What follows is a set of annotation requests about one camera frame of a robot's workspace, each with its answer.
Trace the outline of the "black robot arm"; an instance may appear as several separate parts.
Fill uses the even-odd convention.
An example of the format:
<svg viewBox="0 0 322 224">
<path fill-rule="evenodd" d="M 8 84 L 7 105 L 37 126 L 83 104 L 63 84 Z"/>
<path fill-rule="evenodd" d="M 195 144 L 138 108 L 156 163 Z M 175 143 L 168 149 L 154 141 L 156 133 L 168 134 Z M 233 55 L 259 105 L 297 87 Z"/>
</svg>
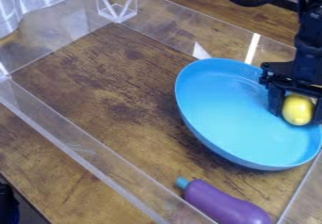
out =
<svg viewBox="0 0 322 224">
<path fill-rule="evenodd" d="M 230 0 L 259 7 L 274 0 Z M 282 115 L 286 92 L 317 100 L 311 123 L 322 123 L 322 0 L 297 0 L 299 30 L 294 36 L 295 57 L 289 62 L 263 62 L 259 83 L 269 90 L 269 112 Z"/>
</svg>

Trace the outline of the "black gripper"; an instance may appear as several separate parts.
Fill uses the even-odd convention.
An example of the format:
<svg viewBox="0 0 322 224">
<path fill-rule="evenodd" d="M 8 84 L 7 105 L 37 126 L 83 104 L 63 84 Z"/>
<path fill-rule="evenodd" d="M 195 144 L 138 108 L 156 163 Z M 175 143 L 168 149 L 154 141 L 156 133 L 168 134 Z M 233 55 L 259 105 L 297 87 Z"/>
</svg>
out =
<svg viewBox="0 0 322 224">
<path fill-rule="evenodd" d="M 313 97 L 313 124 L 322 123 L 322 37 L 294 38 L 295 57 L 289 62 L 263 62 L 259 83 L 269 88 L 269 112 L 282 115 L 286 91 Z"/>
</svg>

